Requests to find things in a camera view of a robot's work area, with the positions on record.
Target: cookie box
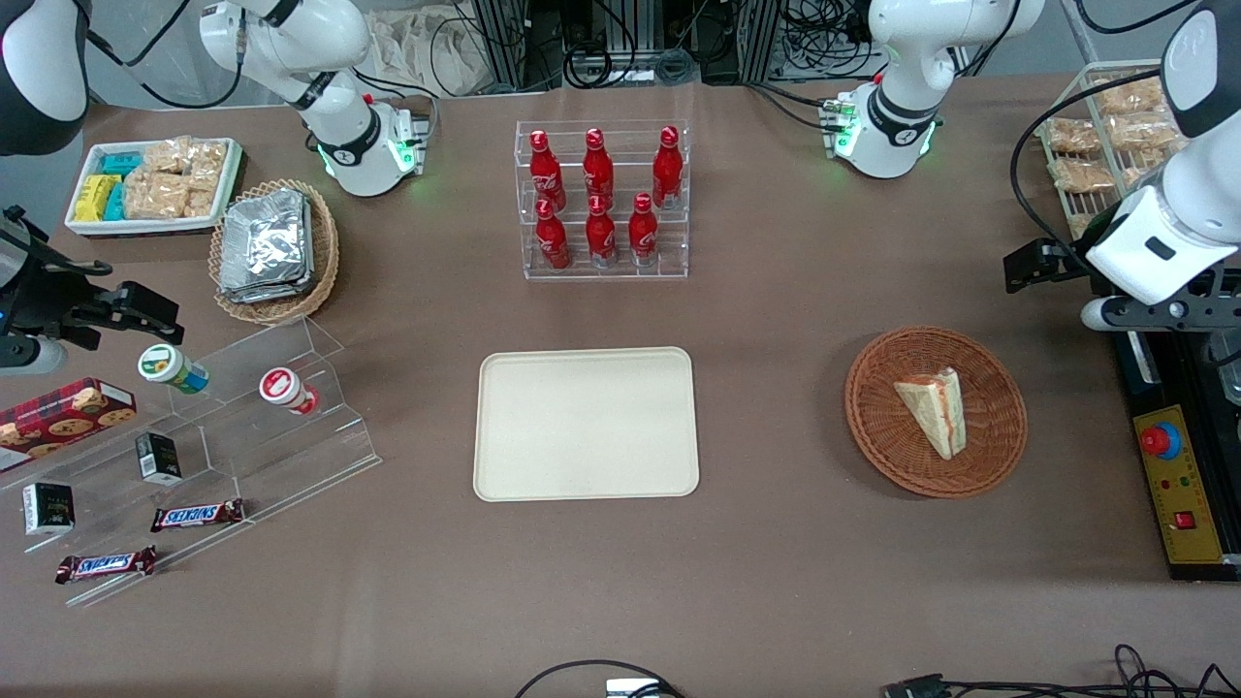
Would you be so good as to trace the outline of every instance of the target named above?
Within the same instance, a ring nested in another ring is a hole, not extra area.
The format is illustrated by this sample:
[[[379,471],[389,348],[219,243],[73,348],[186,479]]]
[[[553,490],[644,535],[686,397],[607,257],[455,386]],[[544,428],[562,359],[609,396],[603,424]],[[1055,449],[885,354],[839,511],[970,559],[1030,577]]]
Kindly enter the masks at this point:
[[[0,472],[42,458],[138,415],[132,392],[83,378],[0,410]]]

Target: coca-cola bottle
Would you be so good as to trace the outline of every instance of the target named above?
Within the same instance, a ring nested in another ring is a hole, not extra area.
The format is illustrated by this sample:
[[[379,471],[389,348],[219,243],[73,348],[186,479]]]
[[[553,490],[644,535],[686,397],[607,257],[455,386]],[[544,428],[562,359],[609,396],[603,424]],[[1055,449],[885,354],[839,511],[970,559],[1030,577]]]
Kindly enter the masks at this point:
[[[539,236],[539,248],[553,270],[567,268],[573,258],[568,251],[568,240],[565,237],[565,224],[556,217],[552,202],[540,199],[535,204],[535,212],[539,214],[539,224],[535,226],[535,235]]]
[[[591,263],[606,270],[617,262],[617,226],[608,215],[602,196],[589,197],[591,215],[586,219],[586,243],[591,247]]]
[[[603,148],[603,132],[592,128],[586,132],[586,158],[582,159],[586,174],[586,195],[603,200],[604,210],[612,210],[612,188],[616,178],[612,173],[612,155]]]
[[[654,188],[652,199],[656,209],[676,209],[681,205],[681,169],[685,160],[680,149],[681,134],[676,127],[665,125],[659,133],[659,153],[655,155]]]
[[[555,212],[565,210],[565,180],[560,174],[560,161],[547,147],[547,133],[542,130],[530,132],[530,176],[535,180],[535,191],[539,199],[551,201],[556,207]]]
[[[650,194],[645,191],[633,197],[633,215],[629,216],[629,251],[633,252],[633,263],[639,267],[655,265],[655,231],[659,230],[659,221],[650,211]]]

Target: clear acrylic stand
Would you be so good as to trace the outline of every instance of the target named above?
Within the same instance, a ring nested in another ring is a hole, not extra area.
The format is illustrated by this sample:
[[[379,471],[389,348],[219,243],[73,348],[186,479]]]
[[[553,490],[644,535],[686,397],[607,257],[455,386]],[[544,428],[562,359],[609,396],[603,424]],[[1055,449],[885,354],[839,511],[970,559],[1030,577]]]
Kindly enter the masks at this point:
[[[681,202],[676,209],[658,211],[658,261],[652,267],[633,263],[629,252],[629,215],[633,197],[650,191],[652,166],[659,152],[659,132],[675,125],[681,132],[680,149],[685,168],[681,170]],[[586,156],[586,132],[598,128],[612,155],[616,169],[616,195],[612,220],[616,222],[617,263],[606,270],[591,265],[586,243],[586,180],[582,158]],[[530,133],[544,130],[551,150],[560,160],[568,205],[560,212],[568,236],[573,263],[556,270],[539,250],[535,235],[535,184],[530,176]],[[684,278],[690,273],[690,122],[685,119],[633,119],[594,122],[517,122],[513,156],[517,184],[517,226],[521,230],[521,265],[527,279],[588,281],[588,279],[652,279]]]
[[[155,545],[155,574],[249,530],[268,517],[382,462],[362,417],[345,404],[328,356],[343,348],[307,318],[264,329],[200,363],[211,371],[197,395],[169,390],[171,415],[139,421],[79,453],[52,456],[22,466],[20,481],[0,488],[0,507],[21,509],[21,489],[31,482],[73,488],[77,523],[58,537],[27,537],[26,553],[47,566],[53,586],[66,555],[133,553]],[[274,366],[293,369],[319,392],[307,416],[266,402],[258,380]],[[171,487],[144,482],[134,440],[151,431],[176,442],[184,479]],[[156,508],[244,499],[246,519],[151,533]],[[92,605],[146,579],[115,575],[69,584],[66,604]]]

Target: sandwich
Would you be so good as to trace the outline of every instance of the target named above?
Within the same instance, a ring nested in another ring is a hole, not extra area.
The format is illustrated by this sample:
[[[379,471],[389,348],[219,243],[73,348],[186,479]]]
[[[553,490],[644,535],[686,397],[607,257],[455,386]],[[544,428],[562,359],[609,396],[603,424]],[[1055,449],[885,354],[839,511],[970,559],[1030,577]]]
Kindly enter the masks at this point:
[[[965,410],[956,370],[911,375],[892,386],[941,458],[949,461],[965,448]]]

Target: red lid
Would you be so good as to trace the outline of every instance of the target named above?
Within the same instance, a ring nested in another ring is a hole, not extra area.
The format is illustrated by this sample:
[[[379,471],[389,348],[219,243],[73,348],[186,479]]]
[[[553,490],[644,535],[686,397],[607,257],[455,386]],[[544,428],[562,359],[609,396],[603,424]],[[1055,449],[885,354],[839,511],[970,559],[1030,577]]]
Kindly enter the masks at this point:
[[[284,402],[297,389],[297,376],[283,366],[272,369],[258,381],[258,390],[271,402]]]

